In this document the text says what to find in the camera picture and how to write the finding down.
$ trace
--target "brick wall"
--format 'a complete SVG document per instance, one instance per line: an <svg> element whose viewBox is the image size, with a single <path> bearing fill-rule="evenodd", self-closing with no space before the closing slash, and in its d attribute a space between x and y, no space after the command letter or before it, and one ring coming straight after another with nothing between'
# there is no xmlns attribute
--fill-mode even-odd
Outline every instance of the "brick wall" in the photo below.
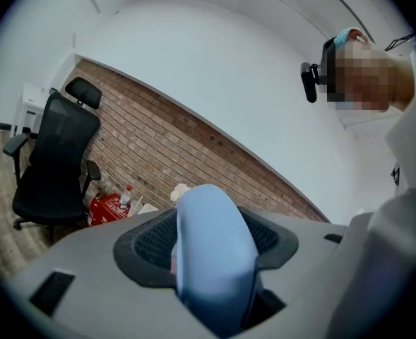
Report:
<svg viewBox="0 0 416 339"><path fill-rule="evenodd" d="M98 192L133 196L157 208L172 207L178 183L214 184L237 204L309 220L325 221L297 192L228 138L152 90L82 60L66 84L83 77L102 91L93 110L101 128L86 151L101 169L88 200Z"/></svg>

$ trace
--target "plastic bottle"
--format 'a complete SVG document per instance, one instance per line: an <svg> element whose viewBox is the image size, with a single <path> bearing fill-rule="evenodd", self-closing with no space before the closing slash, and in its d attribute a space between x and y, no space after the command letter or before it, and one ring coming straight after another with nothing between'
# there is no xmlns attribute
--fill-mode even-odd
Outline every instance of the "plastic bottle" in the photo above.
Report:
<svg viewBox="0 0 416 339"><path fill-rule="evenodd" d="M127 186L120 197L120 210L124 210L131 201L132 186Z"/></svg>

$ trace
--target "black slot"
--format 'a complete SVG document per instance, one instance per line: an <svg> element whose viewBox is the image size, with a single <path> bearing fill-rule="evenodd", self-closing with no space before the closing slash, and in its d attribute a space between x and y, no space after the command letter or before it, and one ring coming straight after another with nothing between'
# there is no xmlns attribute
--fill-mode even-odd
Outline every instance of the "black slot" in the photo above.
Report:
<svg viewBox="0 0 416 339"><path fill-rule="evenodd" d="M328 241L335 242L335 244L339 244L341 242L341 240L343 239L343 236L341 236L339 234L327 234L323 238L328 240Z"/></svg>
<svg viewBox="0 0 416 339"><path fill-rule="evenodd" d="M242 323L242 328L244 330L253 328L278 313L284 307L286 307L285 303L278 299L273 292L263 290L256 294L250 314L246 321Z"/></svg>
<svg viewBox="0 0 416 339"><path fill-rule="evenodd" d="M30 298L30 302L51 316L73 280L74 275L54 271Z"/></svg>

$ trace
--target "mesh chair back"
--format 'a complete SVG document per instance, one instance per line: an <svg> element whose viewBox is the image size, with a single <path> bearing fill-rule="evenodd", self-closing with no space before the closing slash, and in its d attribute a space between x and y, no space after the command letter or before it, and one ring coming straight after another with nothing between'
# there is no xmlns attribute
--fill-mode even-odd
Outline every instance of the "mesh chair back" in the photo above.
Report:
<svg viewBox="0 0 416 339"><path fill-rule="evenodd" d="M99 127L93 113L54 93L47 100L30 164L53 176L79 177L83 153Z"/></svg>

